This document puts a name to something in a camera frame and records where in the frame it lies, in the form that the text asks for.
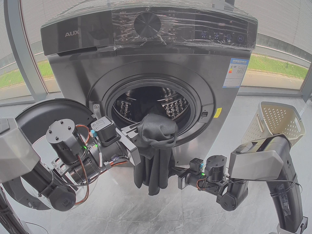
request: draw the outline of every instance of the basket handle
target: basket handle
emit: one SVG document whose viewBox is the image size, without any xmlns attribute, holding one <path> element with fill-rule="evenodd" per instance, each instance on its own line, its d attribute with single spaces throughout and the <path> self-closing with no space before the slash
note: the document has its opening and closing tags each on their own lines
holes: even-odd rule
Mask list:
<svg viewBox="0 0 312 234">
<path fill-rule="evenodd" d="M 261 120 L 260 120 L 259 114 L 257 114 L 257 122 L 258 122 L 258 125 L 259 125 L 259 128 L 260 128 L 260 132 L 263 133 L 263 127 L 262 127 L 262 124 L 261 124 Z"/>
</svg>

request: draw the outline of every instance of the white laundry basket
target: white laundry basket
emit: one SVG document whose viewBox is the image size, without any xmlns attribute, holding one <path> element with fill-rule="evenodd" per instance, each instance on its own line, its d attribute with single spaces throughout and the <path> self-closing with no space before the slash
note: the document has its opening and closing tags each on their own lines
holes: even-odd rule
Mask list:
<svg viewBox="0 0 312 234">
<path fill-rule="evenodd" d="M 263 101 L 259 103 L 255 117 L 242 138 L 242 143 L 276 134 L 286 135 L 293 146 L 305 135 L 305 127 L 293 106 Z"/>
</svg>

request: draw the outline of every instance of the qr code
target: qr code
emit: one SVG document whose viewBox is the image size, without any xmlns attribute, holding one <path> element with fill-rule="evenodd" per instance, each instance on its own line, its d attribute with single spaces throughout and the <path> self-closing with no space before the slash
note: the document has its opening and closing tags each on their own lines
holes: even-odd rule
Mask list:
<svg viewBox="0 0 312 234">
<path fill-rule="evenodd" d="M 243 74 L 245 72 L 245 67 L 238 66 L 236 73 L 237 74 Z"/>
</svg>

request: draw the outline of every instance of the grass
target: grass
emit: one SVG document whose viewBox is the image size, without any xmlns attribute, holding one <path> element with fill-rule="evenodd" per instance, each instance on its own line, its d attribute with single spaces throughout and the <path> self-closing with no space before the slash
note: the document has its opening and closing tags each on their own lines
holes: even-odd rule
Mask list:
<svg viewBox="0 0 312 234">
<path fill-rule="evenodd" d="M 280 73 L 287 76 L 295 76 L 300 79 L 304 79 L 308 72 L 307 68 L 286 61 L 269 58 L 264 55 L 252 55 L 248 69 Z"/>
<path fill-rule="evenodd" d="M 43 77 L 53 75 L 52 69 L 47 60 L 39 62 L 38 67 Z M 0 75 L 0 88 L 13 85 L 13 84 L 23 83 L 23 82 L 24 80 L 19 70 L 13 70 L 8 73 L 4 73 Z"/>
<path fill-rule="evenodd" d="M 53 75 L 52 69 L 47 60 L 39 62 L 38 67 L 43 77 Z M 252 55 L 248 69 L 281 73 L 287 76 L 295 76 L 300 79 L 304 79 L 308 72 L 307 68 L 286 61 L 272 59 L 264 55 Z M 10 71 L 0 75 L 0 88 L 22 82 L 24 82 L 24 80 L 19 70 Z"/>
</svg>

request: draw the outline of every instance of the yellow warning sticker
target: yellow warning sticker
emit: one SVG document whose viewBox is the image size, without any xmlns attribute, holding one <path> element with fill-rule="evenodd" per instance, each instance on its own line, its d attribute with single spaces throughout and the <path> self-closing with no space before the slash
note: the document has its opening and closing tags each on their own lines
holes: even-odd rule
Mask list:
<svg viewBox="0 0 312 234">
<path fill-rule="evenodd" d="M 222 107 L 217 108 L 216 109 L 216 114 L 215 114 L 215 116 L 213 116 L 213 118 L 218 118 L 219 115 L 221 114 L 221 111 L 222 111 Z"/>
</svg>

